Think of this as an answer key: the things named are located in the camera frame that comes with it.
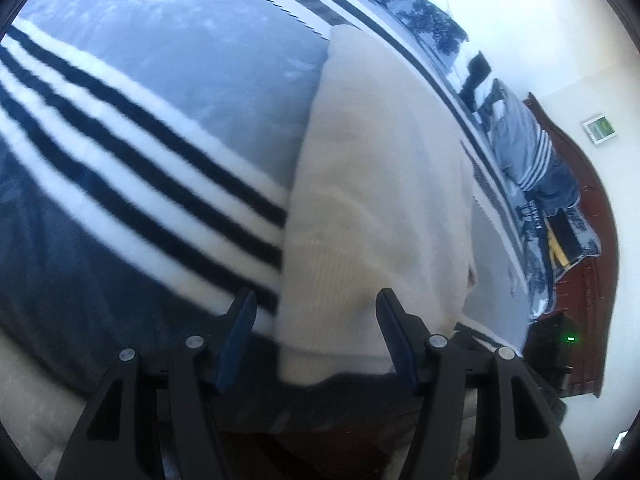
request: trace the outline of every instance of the white wall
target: white wall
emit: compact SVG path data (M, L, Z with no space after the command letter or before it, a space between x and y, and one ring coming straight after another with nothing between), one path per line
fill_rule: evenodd
M638 56L605 0L449 0L453 17L520 97L544 96Z
M620 244L620 282L602 396L568 399L562 424L582 478L590 479L618 433L628 430L640 410L640 61L608 68L540 102L596 167ZM618 136L595 146L581 124L599 113L607 116Z

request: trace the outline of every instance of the dark fabric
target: dark fabric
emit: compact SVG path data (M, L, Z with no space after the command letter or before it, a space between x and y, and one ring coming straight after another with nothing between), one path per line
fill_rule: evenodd
M580 185L567 163L553 150L551 161L532 193L542 204L546 216L554 216L562 208L576 205L580 200Z
M469 61L468 70L469 77L460 91L460 99L462 99L462 102L469 110L475 112L476 108L478 108L478 104L476 104L476 88L480 86L482 81L489 77L491 67L484 58L484 55L480 52Z
M393 424L416 415L421 399L385 376L340 375L300 388L276 379L277 347L254 337L236 383L212 400L221 431L283 433Z
M518 208L526 247L526 272L531 301L531 319L551 312L556 304L554 272L549 254L544 213L536 200Z
M549 216L546 220L549 222L549 226L553 230L556 240L558 240L558 244L569 263L572 266L575 265L582 257L582 248L569 224L566 213L564 210L560 210L558 214Z

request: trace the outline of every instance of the white stripe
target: white stripe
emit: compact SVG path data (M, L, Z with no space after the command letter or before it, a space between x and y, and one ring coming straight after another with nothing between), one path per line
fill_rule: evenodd
M159 251L153 244L105 211L81 187L68 181L41 156L29 142L20 125L8 117L2 107L0 134L40 189L82 229L132 267L163 284L177 296L218 316L227 311L233 300L230 294L211 285ZM262 308L259 313L260 323L256 320L254 330L264 335L271 334L273 316Z
M491 343L488 343L487 341L485 341L483 339L480 339L479 337L475 337L475 336L472 336L472 337L473 337L473 339L474 339L474 341L476 343L481 344L482 346L484 346L491 353L495 352L498 349L497 346L494 346Z
M455 72L449 72L449 75L447 75L447 81L455 92L460 93L462 90L462 81L458 77L458 74Z
M39 94L21 85L3 64L0 64L0 80L9 94L22 104L64 152L100 174L126 202L209 260L217 261L239 276L255 280L275 292L279 290L280 275L276 269L245 253L157 192L113 154L65 122Z
M524 175L521 177L518 186L521 187L522 189L527 190L524 186L526 184L529 183L530 179L531 179L531 175L533 174L534 171L536 171L536 168L538 166L538 164L540 163L540 158L542 158L544 151L546 150L546 143L549 141L550 139L548 138L548 135L545 134L545 136L542 136L542 129L540 128L540 125L538 124L538 127L536 128L536 152L534 154L534 160L531 163L529 169L524 173Z
M65 80L54 69L32 57L20 46L20 43L12 38L5 37L2 46L14 56L22 67L47 82L58 95L69 99L77 108L99 120L114 137L130 144L137 152L152 160L166 174L180 182L194 195L224 213L261 240L282 247L283 233L281 229L258 215L244 202L226 192L223 187L209 180L177 153L169 150L146 130L127 119L116 108L98 100L86 89Z
M422 74L420 74L416 70L416 68L408 60L406 60L404 58L404 56L402 56L396 49L394 49L392 46L390 46L385 40L380 38L380 36L376 32L371 30L367 25L365 25L363 22L361 22L359 19L357 19L355 16L353 16L347 10L343 9L339 4L336 4L333 0L319 0L319 1L324 3L330 9L334 10L337 14L342 16L345 20L350 22L352 25L355 25L356 27L360 28L364 32L368 32L369 34L371 34L372 36L377 38L379 41L382 41L388 48L390 48L395 53L396 56L399 57L399 59L402 60L402 62L405 63L405 65L407 65L409 67L409 69L411 69L418 76L418 78L420 78L421 81L423 81L424 85L427 88L430 88L431 91L434 92L436 97L438 99L440 99L440 97L435 93L435 90L424 79ZM414 56L415 59L417 59L420 62L420 64L423 66L423 68L431 75L433 80L436 82L437 85L440 86L442 91L446 95L450 95L449 89L447 89L445 85L440 83L440 76L437 75L433 71L433 69L430 67L430 65L428 63L424 62L424 58L423 58L424 54L422 54L422 55L418 54L417 51L414 50L414 48L412 46L409 46L409 44L398 33L396 33L395 30L393 30L387 23L385 23L384 20L382 20L379 16L375 15L375 13L373 13L370 9L368 9L367 6L363 2L361 2L360 0L347 0L347 1L350 4L352 4L354 7L356 7L358 10L360 10L361 12L366 14L374 22L376 22L377 25L379 25L390 36L392 36L399 44L401 44L405 49L407 49L407 51L409 53L411 53L411 55ZM278 0L277 3L279 5L282 5L283 4L283 0ZM469 45L469 46L465 47L465 52L471 53L473 51L474 51L473 46ZM491 165L492 169L494 170L494 174L497 175L498 179L502 179L501 170L497 167L497 165L495 163L495 160L494 160L495 156L493 155L490 147L487 146L486 142L478 135L478 131L476 130L476 127L468 120L468 117L466 116L466 112L460 107L460 104L458 103L458 100L456 98L452 97L450 99L450 102L453 104L454 108L458 112L459 117L462 118L462 121L466 124L466 127L471 131L471 133L474 136L477 144L480 146L480 150L484 153L484 156L485 156L486 160L489 162L489 164ZM509 204L507 204L506 200L504 199L504 196L500 192L500 189L498 188L498 184L494 181L494 178L492 176L489 176L488 170L485 167L485 164L480 161L478 155L476 154L476 150L472 148L470 150L470 153L472 154L473 158L476 160L476 164L478 165L478 167L484 173L485 180L489 183L489 186L494 191L494 194L497 197L498 203L507 212L507 222L508 222L509 227L513 231L514 235L519 237L518 229L516 227L516 224L515 224L515 222L513 220L512 215L510 213L511 207L510 207Z
M495 121L499 121L504 117L504 100L500 99L496 101L492 106L492 115L495 118Z
M465 316L464 314L460 314L460 320L459 321L460 321L460 324L468 326L472 330L475 330L476 332L484 334L489 339L492 339L495 342L500 343L502 346L508 346L509 348L511 348L511 350L516 352L517 356L522 357L522 352L520 352L520 350L518 350L513 344L509 343L508 341L505 341L504 339L502 339L500 336L498 336L497 334L495 334L494 332L489 330L484 325L478 323L477 321L474 321L473 319L471 319L470 317ZM491 345L487 344L487 348L490 350L491 349Z
M548 145L546 146L545 156L543 157L542 161L540 162L538 170L536 171L535 174L533 174L531 182L530 182L527 190L532 189L540 181L540 179L544 176L544 174L546 173L546 170L548 170L549 162L551 161L551 153L552 152L553 152L553 145L552 145L551 141L549 141Z
M516 256L513 244L511 240L504 230L502 226L502 222L500 221L500 216L498 212L495 210L495 207L491 204L487 196L482 192L480 184L478 181L474 179L474 199L476 203L480 207L480 209L484 212L486 217L489 219L489 222L494 226L495 232L500 237L502 241L502 246L504 247L507 256L510 258L511 263L513 264L513 268L516 269L516 273L520 280L520 285L524 288L524 290L529 290L529 285L527 284L527 279L524 275L524 270L522 269L522 264L520 263L518 257Z
M206 132L196 121L186 117L164 99L126 77L123 73L76 47L52 38L27 20L16 18L15 27L27 34L42 48L66 60L69 64L89 73L106 85L116 89L129 101L144 108L166 124L176 135L190 143L210 160L240 178L275 205L287 209L289 191L269 175L226 147L217 137Z
M484 104L493 87L494 78L491 77L490 74L476 87L476 90L474 91L476 110Z
M469 62L479 53L480 51L470 41L463 41L460 44L460 52L451 67L452 73L455 73L456 77L460 80L459 84L454 86L457 92L462 90L466 80L469 79Z
M552 144L551 139L546 136L546 138L542 139L542 142L538 145L539 149L536 153L536 160L534 161L531 168L529 168L530 175L528 178L522 183L522 189L524 191L530 190L534 187L542 175L544 175L546 168L548 168L549 160L551 158Z
M534 153L534 159L531 163L531 165L529 166L529 169L525 172L525 174L523 175L523 177L520 179L518 186L524 189L524 185L527 184L529 182L529 180L531 179L531 175L533 174L534 171L536 171L536 168L538 166L538 164L540 163L540 159L543 156L543 153L546 149L546 140L539 137L536 139L536 151Z

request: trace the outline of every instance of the yellow stripe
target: yellow stripe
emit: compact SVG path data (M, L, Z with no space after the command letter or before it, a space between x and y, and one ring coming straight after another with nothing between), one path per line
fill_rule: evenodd
M558 263L566 269L569 266L569 259L566 257L566 254L564 254L562 247L558 243L558 239L556 238L556 234L554 233L554 230L551 228L551 226L546 220L545 220L545 224L546 224L546 232L549 237L549 246L551 247L551 250L556 255L556 260L558 260Z
M546 243L549 246L549 261L551 262L551 267L554 272L556 272L556 257L554 256L554 248L551 245L551 235L549 234L549 230L546 231Z

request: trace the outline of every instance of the blue striped blanket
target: blue striped blanket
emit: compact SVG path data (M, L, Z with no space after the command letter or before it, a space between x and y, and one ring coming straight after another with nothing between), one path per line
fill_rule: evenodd
M0 46L0 324L86 394L121 348L215 335L250 286L255 335L221 428L413 409L393 376L308 391L275 378L288 196L330 28L350 23L411 64L464 131L478 286L461 327L521 348L512 190L447 75L465 36L443 62L396 14L375 0L29 0ZM310 408L329 396L330 416Z

